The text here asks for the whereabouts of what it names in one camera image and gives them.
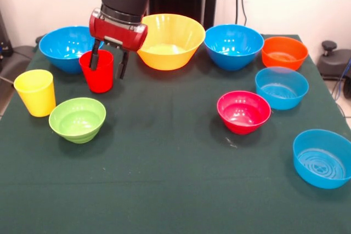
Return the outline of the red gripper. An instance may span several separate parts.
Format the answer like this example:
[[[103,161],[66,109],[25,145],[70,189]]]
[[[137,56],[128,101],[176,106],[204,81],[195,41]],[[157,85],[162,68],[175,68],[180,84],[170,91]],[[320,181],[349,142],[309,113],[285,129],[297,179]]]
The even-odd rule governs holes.
[[[110,20],[99,8],[95,8],[89,19],[90,35],[95,38],[91,52],[89,68],[96,70],[99,60],[99,46],[101,41],[120,46],[124,50],[138,51],[148,34],[148,26],[145,24],[122,24]],[[123,51],[123,58],[119,63],[115,78],[123,79],[129,59],[129,52]]]

